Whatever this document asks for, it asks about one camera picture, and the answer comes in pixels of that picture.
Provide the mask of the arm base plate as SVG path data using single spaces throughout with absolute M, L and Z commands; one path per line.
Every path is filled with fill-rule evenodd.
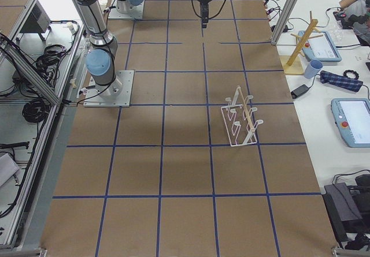
M 110 20 L 141 20 L 145 2 L 138 6 L 128 1 L 115 1 L 109 13 Z
M 87 91 L 88 99 L 83 101 L 84 107 L 129 107 L 131 103 L 134 70 L 118 70 L 116 79 L 110 87 L 97 85 Z

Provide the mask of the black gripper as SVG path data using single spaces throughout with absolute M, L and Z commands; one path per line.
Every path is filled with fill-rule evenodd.
M 207 28 L 207 24 L 209 21 L 209 4 L 208 3 L 199 3 L 200 7 L 200 16 L 202 21 L 202 28 Z

